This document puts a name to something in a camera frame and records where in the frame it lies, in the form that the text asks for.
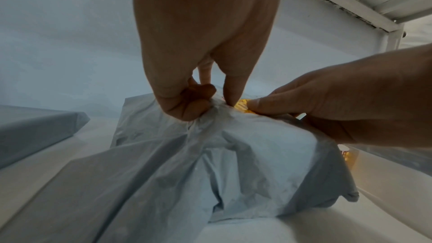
gray package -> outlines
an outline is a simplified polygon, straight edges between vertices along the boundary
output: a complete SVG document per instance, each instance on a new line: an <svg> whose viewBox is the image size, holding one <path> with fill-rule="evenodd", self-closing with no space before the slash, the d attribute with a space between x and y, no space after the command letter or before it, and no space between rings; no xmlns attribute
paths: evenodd
<svg viewBox="0 0 432 243"><path fill-rule="evenodd" d="M72 136L89 120L83 112L0 105L0 169Z"/></svg>
<svg viewBox="0 0 432 243"><path fill-rule="evenodd" d="M162 113L152 94L126 99L111 148L67 164L0 242L189 243L208 222L357 201L333 141L216 97L189 123Z"/></svg>

hand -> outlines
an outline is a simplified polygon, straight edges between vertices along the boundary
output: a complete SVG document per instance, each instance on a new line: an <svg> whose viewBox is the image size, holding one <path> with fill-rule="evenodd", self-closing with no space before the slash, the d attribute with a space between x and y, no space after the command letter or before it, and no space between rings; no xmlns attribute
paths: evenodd
<svg viewBox="0 0 432 243"><path fill-rule="evenodd" d="M310 72L248 107L306 113L340 144L431 147L432 45Z"/></svg>
<svg viewBox="0 0 432 243"><path fill-rule="evenodd" d="M162 109L190 121L210 108L213 62L224 97L240 98L270 34L279 0L133 0L145 74ZM198 68L201 85L192 79Z"/></svg>

fingernail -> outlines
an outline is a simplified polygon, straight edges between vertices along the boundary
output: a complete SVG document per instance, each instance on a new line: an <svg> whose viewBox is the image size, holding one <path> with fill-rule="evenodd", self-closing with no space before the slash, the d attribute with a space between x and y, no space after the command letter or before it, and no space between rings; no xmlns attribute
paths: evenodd
<svg viewBox="0 0 432 243"><path fill-rule="evenodd" d="M247 102L247 108L250 110L254 110L258 108L258 105L260 103L260 99L254 99Z"/></svg>

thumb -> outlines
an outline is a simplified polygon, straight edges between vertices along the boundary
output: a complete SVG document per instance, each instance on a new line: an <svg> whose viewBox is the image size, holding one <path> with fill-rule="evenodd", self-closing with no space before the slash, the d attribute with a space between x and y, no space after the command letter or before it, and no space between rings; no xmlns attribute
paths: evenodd
<svg viewBox="0 0 432 243"><path fill-rule="evenodd" d="M313 89L302 86L282 93L250 100L247 107L253 112L264 115L287 113L311 113L318 105L319 96Z"/></svg>

yellow tag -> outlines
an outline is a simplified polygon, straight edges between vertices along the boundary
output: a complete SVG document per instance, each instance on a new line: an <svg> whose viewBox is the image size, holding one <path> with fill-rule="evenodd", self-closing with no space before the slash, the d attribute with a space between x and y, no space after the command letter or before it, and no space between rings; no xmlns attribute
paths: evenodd
<svg viewBox="0 0 432 243"><path fill-rule="evenodd" d="M248 109L248 105L247 105L248 101L250 101L250 99L241 99L241 100L239 100L235 104L234 108L237 109L237 110L240 110L243 113L253 113L253 114L256 114L252 110Z"/></svg>

